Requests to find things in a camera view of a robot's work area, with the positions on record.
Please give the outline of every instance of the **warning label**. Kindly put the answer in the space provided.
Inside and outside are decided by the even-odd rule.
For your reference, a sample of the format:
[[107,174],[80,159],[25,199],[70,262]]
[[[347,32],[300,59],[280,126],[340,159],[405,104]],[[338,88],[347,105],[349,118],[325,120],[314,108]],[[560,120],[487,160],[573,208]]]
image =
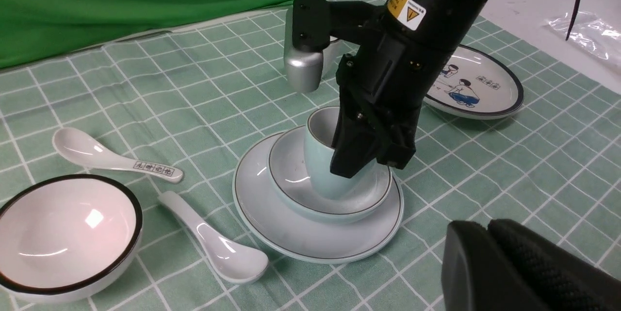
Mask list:
[[413,0],[388,0],[388,11],[410,30],[416,30],[425,17],[426,9]]
[[417,13],[414,9],[412,9],[412,8],[410,8],[408,6],[408,21],[410,21],[411,19],[414,19],[418,15],[419,15],[419,13]]

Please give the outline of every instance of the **grid pattern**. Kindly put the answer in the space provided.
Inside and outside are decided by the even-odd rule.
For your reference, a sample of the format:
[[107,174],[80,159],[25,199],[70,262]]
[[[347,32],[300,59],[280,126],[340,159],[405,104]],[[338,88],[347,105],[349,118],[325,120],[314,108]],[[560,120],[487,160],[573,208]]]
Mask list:
[[[382,4],[384,0],[364,0]],[[435,310],[450,220],[512,218],[621,278],[621,103],[617,94],[480,17],[464,44],[508,65],[525,86],[512,118],[473,121],[424,107],[417,154],[396,174],[406,214],[394,240],[360,262],[316,265],[253,236],[231,181],[255,142],[337,105],[334,72],[293,94],[283,76],[284,11],[196,31],[108,44],[0,74],[0,204],[62,174],[126,184],[144,211],[138,258],[108,289],[71,305],[0,310]],[[348,46],[343,52],[355,50]],[[142,174],[90,170],[56,155],[59,127],[88,132],[119,154],[186,173],[172,185]],[[175,190],[236,242],[266,251],[255,284],[218,278],[157,194]]]

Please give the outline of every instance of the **white bowl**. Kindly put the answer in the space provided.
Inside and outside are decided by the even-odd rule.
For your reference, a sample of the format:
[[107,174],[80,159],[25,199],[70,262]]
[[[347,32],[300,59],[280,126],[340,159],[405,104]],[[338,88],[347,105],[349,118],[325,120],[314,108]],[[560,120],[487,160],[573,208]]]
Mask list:
[[376,164],[346,196],[325,198],[313,189],[306,172],[305,130],[297,127],[285,132],[268,154],[273,188],[286,205],[301,216],[322,223],[353,223],[373,213],[391,190],[390,168]]
[[26,302],[73,302],[112,284],[135,257],[142,210],[95,175],[38,183],[0,209],[0,286]]

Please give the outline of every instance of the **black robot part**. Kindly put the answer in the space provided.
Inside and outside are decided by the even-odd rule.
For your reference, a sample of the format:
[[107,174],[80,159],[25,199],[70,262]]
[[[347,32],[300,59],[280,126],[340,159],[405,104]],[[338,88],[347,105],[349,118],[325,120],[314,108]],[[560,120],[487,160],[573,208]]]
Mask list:
[[397,169],[408,164],[423,98],[486,2],[294,1],[297,50],[323,50],[331,35],[360,46],[342,57],[337,70],[333,174],[351,178],[373,159]]

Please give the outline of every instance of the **white spoon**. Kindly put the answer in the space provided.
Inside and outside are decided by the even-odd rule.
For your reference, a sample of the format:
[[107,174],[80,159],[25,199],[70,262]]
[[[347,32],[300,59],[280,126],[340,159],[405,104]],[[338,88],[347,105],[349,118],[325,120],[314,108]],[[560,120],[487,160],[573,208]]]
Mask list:
[[265,273],[268,256],[264,252],[222,236],[173,191],[164,192],[159,200],[188,225],[218,276],[233,284],[244,284],[255,282]]
[[142,162],[115,154],[89,134],[76,128],[61,128],[51,139],[56,152],[71,163],[87,168],[126,170],[157,176],[172,183],[183,178],[180,169],[151,162]]

